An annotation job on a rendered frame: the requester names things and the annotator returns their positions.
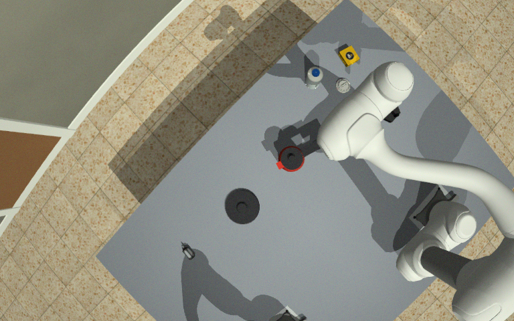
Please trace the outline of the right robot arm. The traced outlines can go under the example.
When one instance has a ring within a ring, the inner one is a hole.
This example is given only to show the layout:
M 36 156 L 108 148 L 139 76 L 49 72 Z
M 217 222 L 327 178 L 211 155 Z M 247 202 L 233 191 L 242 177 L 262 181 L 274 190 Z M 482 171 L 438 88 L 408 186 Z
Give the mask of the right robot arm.
M 416 215 L 424 228 L 401 250 L 396 267 L 408 281 L 436 276 L 456 292 L 452 311 L 460 321 L 504 321 L 514 313 L 514 191 L 492 174 L 462 163 L 406 156 L 386 142 L 381 121 L 414 85 L 402 62 L 386 62 L 329 113 L 317 143 L 330 160 L 363 158 L 405 179 L 465 189 L 485 205 L 504 235 L 490 255 L 468 259 L 450 252 L 470 239 L 477 221 L 468 207 L 441 190 Z

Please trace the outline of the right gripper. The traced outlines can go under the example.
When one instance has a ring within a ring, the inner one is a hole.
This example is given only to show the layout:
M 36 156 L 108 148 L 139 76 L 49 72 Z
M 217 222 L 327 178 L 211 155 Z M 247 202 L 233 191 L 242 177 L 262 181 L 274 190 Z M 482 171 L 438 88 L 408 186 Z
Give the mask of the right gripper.
M 384 120 L 387 121 L 387 122 L 393 122 L 396 117 L 398 117 L 400 115 L 400 109 L 397 107 L 395 108 L 394 110 L 392 110 L 392 112 L 390 112 L 385 118 Z

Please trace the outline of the red kettle with black handle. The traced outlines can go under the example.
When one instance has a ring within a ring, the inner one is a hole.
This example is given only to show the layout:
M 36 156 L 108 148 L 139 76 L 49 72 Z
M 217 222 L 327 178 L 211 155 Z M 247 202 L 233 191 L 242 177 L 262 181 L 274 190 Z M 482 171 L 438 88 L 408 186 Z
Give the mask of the red kettle with black handle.
M 303 166 L 305 157 L 319 149 L 321 148 L 316 140 L 301 149 L 296 146 L 288 146 L 281 150 L 276 165 L 279 170 L 284 169 L 288 172 L 297 171 Z

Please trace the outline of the yellow tape measure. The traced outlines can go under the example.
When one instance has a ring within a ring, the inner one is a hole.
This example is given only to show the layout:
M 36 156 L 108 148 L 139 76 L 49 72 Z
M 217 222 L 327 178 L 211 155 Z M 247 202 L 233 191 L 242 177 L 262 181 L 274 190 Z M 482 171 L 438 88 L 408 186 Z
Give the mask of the yellow tape measure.
M 352 46 L 343 49 L 339 52 L 338 55 L 346 67 L 350 66 L 351 64 L 354 64 L 359 60 L 359 56 L 357 55 Z

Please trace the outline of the white plastic bottle with blue cap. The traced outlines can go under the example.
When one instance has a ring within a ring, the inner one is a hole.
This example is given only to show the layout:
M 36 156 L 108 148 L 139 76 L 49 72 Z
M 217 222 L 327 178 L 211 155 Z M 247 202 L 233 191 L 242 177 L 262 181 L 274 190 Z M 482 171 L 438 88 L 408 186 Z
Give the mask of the white plastic bottle with blue cap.
M 318 67 L 311 67 L 307 72 L 305 84 L 310 89 L 318 88 L 322 78 L 323 71 Z

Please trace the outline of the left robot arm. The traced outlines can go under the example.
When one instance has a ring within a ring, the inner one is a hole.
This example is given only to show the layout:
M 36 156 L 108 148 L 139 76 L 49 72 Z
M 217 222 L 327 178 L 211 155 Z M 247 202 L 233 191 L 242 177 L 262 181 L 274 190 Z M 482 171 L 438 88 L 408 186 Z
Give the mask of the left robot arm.
M 296 321 L 292 318 L 289 312 L 285 312 L 277 321 Z M 305 318 L 299 321 L 306 321 Z

